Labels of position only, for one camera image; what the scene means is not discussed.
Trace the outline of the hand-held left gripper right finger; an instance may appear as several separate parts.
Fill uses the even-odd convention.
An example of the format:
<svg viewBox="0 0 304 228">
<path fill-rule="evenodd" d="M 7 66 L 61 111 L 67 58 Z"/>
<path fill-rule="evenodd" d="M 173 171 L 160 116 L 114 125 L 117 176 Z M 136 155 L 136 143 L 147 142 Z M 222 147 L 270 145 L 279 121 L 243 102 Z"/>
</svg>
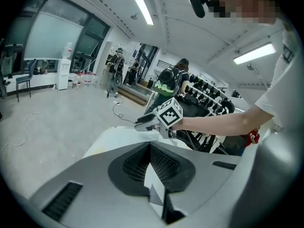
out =
<svg viewBox="0 0 304 228">
<path fill-rule="evenodd" d="M 195 212 L 227 181 L 240 158 L 150 143 L 150 205 L 165 224 Z"/>
</svg>

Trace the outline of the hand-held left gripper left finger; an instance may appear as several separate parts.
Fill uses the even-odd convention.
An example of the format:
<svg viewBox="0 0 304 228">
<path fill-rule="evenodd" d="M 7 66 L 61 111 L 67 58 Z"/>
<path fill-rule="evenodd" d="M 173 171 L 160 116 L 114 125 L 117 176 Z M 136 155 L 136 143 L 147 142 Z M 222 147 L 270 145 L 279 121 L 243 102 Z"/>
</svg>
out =
<svg viewBox="0 0 304 228">
<path fill-rule="evenodd" d="M 85 157 L 43 184 L 30 203 L 62 228 L 164 228 L 144 185 L 150 144 Z"/>
</svg>

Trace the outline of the white patterned cloth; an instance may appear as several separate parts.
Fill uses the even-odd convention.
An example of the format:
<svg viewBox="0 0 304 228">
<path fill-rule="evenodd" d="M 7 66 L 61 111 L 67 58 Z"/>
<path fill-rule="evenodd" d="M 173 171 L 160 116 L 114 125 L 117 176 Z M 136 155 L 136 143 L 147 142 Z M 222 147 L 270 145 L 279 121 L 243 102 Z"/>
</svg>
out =
<svg viewBox="0 0 304 228">
<path fill-rule="evenodd" d="M 172 144 L 176 147 L 188 150 L 190 149 L 190 147 L 181 140 L 164 139 L 156 130 L 138 132 L 132 127 L 117 126 L 110 127 L 101 133 L 83 157 L 86 158 L 91 155 L 107 152 L 126 145 L 149 141 L 159 141 L 161 143 Z M 165 189 L 160 179 L 157 177 L 154 168 L 150 164 L 148 165 L 145 174 L 144 186 L 150 191 L 150 205 L 159 211 L 160 208 L 163 207 Z"/>
</svg>

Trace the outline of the person's right forearm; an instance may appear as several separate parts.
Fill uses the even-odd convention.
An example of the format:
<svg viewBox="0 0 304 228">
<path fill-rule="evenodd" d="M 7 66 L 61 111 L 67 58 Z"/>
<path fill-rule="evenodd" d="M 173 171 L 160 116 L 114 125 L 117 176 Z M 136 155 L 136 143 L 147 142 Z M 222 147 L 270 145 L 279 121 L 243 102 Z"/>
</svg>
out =
<svg viewBox="0 0 304 228">
<path fill-rule="evenodd" d="M 208 117 L 184 117 L 171 127 L 172 130 L 187 130 L 218 136 L 245 135 L 257 129 L 274 116 L 256 105 L 242 113 Z"/>
</svg>

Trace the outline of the wooden step platform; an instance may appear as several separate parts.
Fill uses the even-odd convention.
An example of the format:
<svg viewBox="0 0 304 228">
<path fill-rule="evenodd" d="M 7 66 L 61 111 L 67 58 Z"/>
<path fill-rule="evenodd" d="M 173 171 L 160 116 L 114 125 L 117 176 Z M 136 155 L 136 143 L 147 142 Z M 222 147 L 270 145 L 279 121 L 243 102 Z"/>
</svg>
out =
<svg viewBox="0 0 304 228">
<path fill-rule="evenodd" d="M 150 96 L 153 94 L 153 91 L 141 84 L 132 86 L 122 84 L 118 87 L 118 93 L 141 106 L 145 106 L 147 105 Z"/>
</svg>

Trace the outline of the black and green backpack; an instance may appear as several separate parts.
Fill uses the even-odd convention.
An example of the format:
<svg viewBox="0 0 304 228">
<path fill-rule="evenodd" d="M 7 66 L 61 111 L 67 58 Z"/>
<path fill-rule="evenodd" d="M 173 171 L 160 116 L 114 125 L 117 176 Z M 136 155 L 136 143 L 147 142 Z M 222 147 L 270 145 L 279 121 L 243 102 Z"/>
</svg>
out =
<svg viewBox="0 0 304 228">
<path fill-rule="evenodd" d="M 177 68 L 164 69 L 156 83 L 154 84 L 154 91 L 165 96 L 175 97 L 180 89 L 181 73 Z"/>
</svg>

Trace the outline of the black railing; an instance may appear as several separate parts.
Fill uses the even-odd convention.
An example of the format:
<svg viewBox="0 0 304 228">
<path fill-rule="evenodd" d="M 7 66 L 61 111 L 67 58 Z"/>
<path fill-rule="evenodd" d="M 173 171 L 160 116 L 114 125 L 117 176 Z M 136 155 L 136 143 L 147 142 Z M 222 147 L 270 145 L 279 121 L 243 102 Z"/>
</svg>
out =
<svg viewBox="0 0 304 228">
<path fill-rule="evenodd" d="M 171 64 L 169 64 L 169 63 L 167 63 L 167 62 L 164 62 L 164 61 L 162 61 L 162 60 L 158 60 L 157 67 L 166 69 L 166 68 L 173 67 L 173 65 L 171 65 Z"/>
</svg>

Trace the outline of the group of black bags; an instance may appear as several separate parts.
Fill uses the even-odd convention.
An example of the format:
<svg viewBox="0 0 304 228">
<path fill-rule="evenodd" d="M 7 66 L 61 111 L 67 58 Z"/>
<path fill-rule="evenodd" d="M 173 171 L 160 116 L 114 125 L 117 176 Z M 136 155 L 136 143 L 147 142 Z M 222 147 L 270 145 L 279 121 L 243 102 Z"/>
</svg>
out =
<svg viewBox="0 0 304 228">
<path fill-rule="evenodd" d="M 208 115 L 228 113 L 228 108 L 221 104 L 228 98 L 219 88 L 194 74 L 190 76 L 189 80 L 190 84 L 186 86 L 185 93 L 197 98 L 199 105 L 209 110 Z"/>
</svg>

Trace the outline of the white shelf rack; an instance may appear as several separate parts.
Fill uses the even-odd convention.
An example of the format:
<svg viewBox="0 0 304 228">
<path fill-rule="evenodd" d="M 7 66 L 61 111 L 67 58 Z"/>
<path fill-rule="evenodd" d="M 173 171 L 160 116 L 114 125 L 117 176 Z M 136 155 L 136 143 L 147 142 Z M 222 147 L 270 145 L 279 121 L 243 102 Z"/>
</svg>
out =
<svg viewBox="0 0 304 228">
<path fill-rule="evenodd" d="M 190 75 L 190 83 L 185 88 L 185 96 L 190 96 L 191 103 L 198 108 L 198 116 L 214 116 L 229 113 L 224 93 L 197 75 Z"/>
</svg>

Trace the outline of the row of water bottles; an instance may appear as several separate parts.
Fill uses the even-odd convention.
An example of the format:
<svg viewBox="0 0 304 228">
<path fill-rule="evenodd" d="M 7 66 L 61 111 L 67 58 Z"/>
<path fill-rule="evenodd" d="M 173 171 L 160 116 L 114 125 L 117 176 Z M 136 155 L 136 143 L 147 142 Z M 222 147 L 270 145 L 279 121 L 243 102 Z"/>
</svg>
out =
<svg viewBox="0 0 304 228">
<path fill-rule="evenodd" d="M 97 75 L 92 72 L 81 72 L 76 73 L 74 84 L 76 88 L 79 89 L 82 86 L 93 86 L 97 84 Z"/>
</svg>

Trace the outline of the white water dispenser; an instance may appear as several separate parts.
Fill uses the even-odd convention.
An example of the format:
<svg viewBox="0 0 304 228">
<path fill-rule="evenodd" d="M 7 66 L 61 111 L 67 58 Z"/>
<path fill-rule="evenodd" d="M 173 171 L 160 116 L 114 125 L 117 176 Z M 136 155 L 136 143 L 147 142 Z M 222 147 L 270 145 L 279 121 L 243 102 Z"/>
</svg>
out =
<svg viewBox="0 0 304 228">
<path fill-rule="evenodd" d="M 60 90 L 68 89 L 69 71 L 71 66 L 72 43 L 67 42 L 62 50 L 62 58 L 58 61 L 56 87 Z"/>
</svg>

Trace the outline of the white low cabinet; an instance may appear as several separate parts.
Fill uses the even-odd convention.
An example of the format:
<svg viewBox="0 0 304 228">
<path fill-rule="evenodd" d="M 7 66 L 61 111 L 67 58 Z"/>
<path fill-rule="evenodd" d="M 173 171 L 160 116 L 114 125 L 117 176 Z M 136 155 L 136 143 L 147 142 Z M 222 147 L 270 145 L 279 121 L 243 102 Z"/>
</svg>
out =
<svg viewBox="0 0 304 228">
<path fill-rule="evenodd" d="M 54 85 L 57 84 L 59 73 L 58 72 L 51 72 L 48 71 L 47 74 L 39 74 L 39 75 L 33 75 L 32 78 L 29 80 L 28 85 L 32 87 L 42 87 L 42 86 L 48 86 L 48 85 Z M 29 73 L 24 73 L 22 75 L 13 75 L 11 79 L 8 79 L 8 77 L 4 77 L 5 80 L 9 81 L 10 84 L 6 87 L 6 90 L 8 93 L 16 91 L 17 85 L 18 90 L 21 91 L 21 89 L 26 89 L 26 82 L 20 81 L 19 78 L 24 79 L 28 78 Z"/>
</svg>

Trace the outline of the long ceiling light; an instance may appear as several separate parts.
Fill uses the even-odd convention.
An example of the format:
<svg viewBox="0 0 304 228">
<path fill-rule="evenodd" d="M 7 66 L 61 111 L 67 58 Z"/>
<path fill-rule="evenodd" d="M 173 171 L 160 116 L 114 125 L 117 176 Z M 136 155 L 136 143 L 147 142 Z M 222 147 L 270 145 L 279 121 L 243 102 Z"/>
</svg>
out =
<svg viewBox="0 0 304 228">
<path fill-rule="evenodd" d="M 137 6 L 139 7 L 139 9 L 140 9 L 140 11 L 141 11 L 141 13 L 142 13 L 142 15 L 143 15 L 146 23 L 148 25 L 151 25 L 151 26 L 154 25 L 154 22 L 152 20 L 152 17 L 151 17 L 151 15 L 149 13 L 149 10 L 147 8 L 147 5 L 146 5 L 145 1 L 144 0 L 135 0 L 135 2 L 137 4 Z"/>
<path fill-rule="evenodd" d="M 276 52 L 275 47 L 273 46 L 273 44 L 271 42 L 268 42 L 264 45 L 261 45 L 251 51 L 248 51 L 240 56 L 237 56 L 233 59 L 233 62 L 236 65 L 240 65 L 246 62 L 249 62 L 251 60 L 257 59 L 257 58 L 261 58 L 264 56 L 268 56 L 271 54 L 274 54 Z"/>
</svg>

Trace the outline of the blue chair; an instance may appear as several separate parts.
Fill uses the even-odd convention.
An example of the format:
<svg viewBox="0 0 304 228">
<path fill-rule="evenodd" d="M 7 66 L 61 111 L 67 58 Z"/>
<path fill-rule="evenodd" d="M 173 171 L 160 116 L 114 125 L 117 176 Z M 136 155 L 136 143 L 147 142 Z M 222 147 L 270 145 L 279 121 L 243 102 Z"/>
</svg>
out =
<svg viewBox="0 0 304 228">
<path fill-rule="evenodd" d="M 37 64 L 37 59 L 33 59 L 28 65 L 28 75 L 16 78 L 16 97 L 19 103 L 19 84 L 26 83 L 27 93 L 31 97 L 30 81 L 34 75 L 34 69 Z"/>
</svg>

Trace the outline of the large dark-framed window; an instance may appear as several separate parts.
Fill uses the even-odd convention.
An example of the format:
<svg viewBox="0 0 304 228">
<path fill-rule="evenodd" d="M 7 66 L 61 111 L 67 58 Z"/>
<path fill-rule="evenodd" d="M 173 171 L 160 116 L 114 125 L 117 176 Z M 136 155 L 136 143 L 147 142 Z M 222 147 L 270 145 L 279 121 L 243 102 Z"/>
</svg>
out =
<svg viewBox="0 0 304 228">
<path fill-rule="evenodd" d="M 109 26 L 68 0 L 27 0 L 13 20 L 7 48 L 24 58 L 95 57 Z"/>
</svg>

